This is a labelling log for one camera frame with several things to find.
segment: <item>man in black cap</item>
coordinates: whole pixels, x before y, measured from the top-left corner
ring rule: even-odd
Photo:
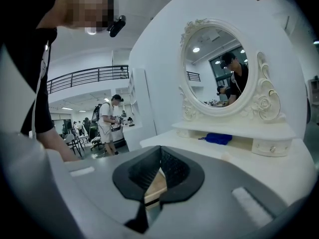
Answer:
[[[116,151],[113,143],[111,124],[120,124],[120,122],[117,121],[113,116],[113,107],[118,106],[120,102],[123,101],[124,100],[121,98],[121,96],[116,94],[112,96],[111,103],[106,102],[100,107],[98,128],[101,142],[104,144],[104,147],[109,155],[119,154]]]
[[[226,104],[227,106],[235,102],[243,93],[248,80],[248,67],[239,63],[237,57],[232,52],[226,52],[220,59],[222,60],[222,69],[226,67],[233,72],[230,80],[231,95]]]

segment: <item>table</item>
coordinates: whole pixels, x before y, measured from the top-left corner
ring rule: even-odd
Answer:
[[[307,196],[316,180],[314,161],[301,139],[293,139],[285,157],[266,157],[251,152],[251,139],[234,136],[227,145],[196,138],[182,138],[176,129],[141,141],[142,148],[168,146],[227,161],[259,180],[287,205]]]
[[[82,136],[79,136],[78,138],[79,138],[79,140],[82,140],[84,146],[85,146],[84,139],[86,139],[87,143],[89,142],[89,140],[88,140],[89,136],[87,136],[87,135],[82,135]]]

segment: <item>black t-shirt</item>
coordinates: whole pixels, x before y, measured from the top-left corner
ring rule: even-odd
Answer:
[[[52,43],[56,29],[36,29],[44,15],[53,7],[55,0],[6,0],[3,19],[10,34],[3,34],[3,43],[25,81],[36,92],[41,72],[41,61],[47,42]],[[53,128],[48,106],[47,70],[41,80],[35,108],[35,130],[46,132]],[[33,106],[23,123],[21,132],[31,131]]]
[[[241,69],[242,69],[242,74],[241,76],[239,76],[237,73],[234,72],[234,76],[235,76],[235,80],[237,82],[233,83],[230,80],[230,89],[231,89],[231,94],[232,95],[236,95],[237,98],[241,95],[241,93],[243,93],[246,84],[247,84],[247,80],[248,80],[248,67],[246,65],[240,64],[241,65]]]
[[[230,87],[227,87],[227,88],[225,89],[225,95],[227,96],[227,99],[230,98],[230,95],[231,95],[231,89],[230,89]]]

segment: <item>white shorts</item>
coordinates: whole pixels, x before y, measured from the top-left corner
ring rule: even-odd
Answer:
[[[112,137],[112,130],[110,126],[98,126],[99,127],[99,132],[100,132],[100,137],[101,137],[101,142],[104,143],[110,143],[113,141]]]

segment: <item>white t-shirt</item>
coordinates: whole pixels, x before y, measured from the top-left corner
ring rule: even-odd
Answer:
[[[74,130],[76,133],[78,133],[78,132],[79,132],[79,129],[78,129],[77,124],[74,124],[74,125],[73,125],[73,130]]]
[[[99,125],[100,126],[111,126],[111,123],[105,122],[103,120],[103,116],[113,116],[113,106],[107,103],[102,104],[100,108],[100,114],[99,114]]]

